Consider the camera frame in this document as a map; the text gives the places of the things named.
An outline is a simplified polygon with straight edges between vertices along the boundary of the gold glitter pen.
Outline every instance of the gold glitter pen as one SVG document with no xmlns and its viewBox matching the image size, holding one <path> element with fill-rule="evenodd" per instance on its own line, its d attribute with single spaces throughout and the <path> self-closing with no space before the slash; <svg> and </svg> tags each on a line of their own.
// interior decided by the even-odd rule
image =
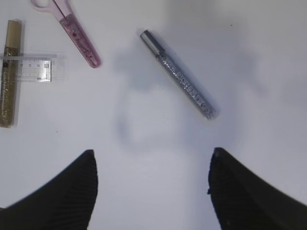
<svg viewBox="0 0 307 230">
<path fill-rule="evenodd" d="M 4 56 L 18 56 L 21 40 L 21 23 L 9 20 Z M 16 94 L 16 71 L 18 61 L 3 60 L 0 91 L 0 127 L 9 128 L 13 124 Z"/>
</svg>

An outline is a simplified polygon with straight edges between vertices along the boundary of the glitter pen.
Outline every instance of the glitter pen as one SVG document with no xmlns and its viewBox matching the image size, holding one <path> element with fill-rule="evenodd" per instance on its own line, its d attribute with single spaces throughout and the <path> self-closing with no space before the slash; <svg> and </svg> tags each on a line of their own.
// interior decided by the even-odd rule
<svg viewBox="0 0 307 230">
<path fill-rule="evenodd" d="M 188 76 L 166 53 L 164 48 L 157 42 L 154 36 L 148 30 L 146 30 L 141 34 L 141 39 L 150 49 L 150 51 L 155 55 L 159 63 L 168 72 L 169 76 L 175 81 L 178 87 L 185 93 L 185 95 L 198 108 L 198 110 L 208 120 L 215 118 L 215 109 L 204 98 L 200 91 L 191 83 Z"/>
<path fill-rule="evenodd" d="M 9 20 L 4 56 L 17 56 L 20 49 L 21 23 Z M 0 127 L 13 124 L 15 110 L 16 71 L 18 61 L 3 60 L 0 91 Z"/>
</svg>

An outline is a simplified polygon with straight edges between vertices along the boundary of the silver pen cap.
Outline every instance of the silver pen cap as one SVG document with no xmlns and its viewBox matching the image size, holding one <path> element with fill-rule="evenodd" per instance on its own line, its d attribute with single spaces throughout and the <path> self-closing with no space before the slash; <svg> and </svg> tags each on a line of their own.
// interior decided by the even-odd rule
<svg viewBox="0 0 307 230">
<path fill-rule="evenodd" d="M 153 55 L 155 55 L 156 57 L 165 51 L 164 48 L 158 43 L 158 41 L 148 30 L 145 30 L 140 37 L 150 49 L 150 51 L 153 53 Z"/>
</svg>

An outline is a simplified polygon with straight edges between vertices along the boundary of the pen cap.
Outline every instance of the pen cap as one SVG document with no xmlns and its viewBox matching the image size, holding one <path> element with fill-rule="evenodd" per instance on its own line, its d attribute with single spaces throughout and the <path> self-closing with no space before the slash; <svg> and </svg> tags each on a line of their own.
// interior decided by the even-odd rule
<svg viewBox="0 0 307 230">
<path fill-rule="evenodd" d="M 21 40 L 21 23 L 9 20 L 6 34 L 6 47 L 19 49 Z"/>
<path fill-rule="evenodd" d="M 141 34 L 141 39 L 155 56 L 159 56 L 161 53 L 165 51 L 148 30 L 145 30 Z"/>
</svg>

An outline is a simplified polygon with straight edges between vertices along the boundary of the scissors handle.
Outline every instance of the scissors handle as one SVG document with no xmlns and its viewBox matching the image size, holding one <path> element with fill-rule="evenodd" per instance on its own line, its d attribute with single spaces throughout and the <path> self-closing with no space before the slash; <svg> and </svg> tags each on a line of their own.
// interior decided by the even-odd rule
<svg viewBox="0 0 307 230">
<path fill-rule="evenodd" d="M 48 0 L 46 6 L 40 6 L 36 0 L 31 0 L 32 7 L 40 12 L 49 12 L 53 14 L 58 21 L 72 14 L 72 10 L 67 0 Z"/>
</svg>

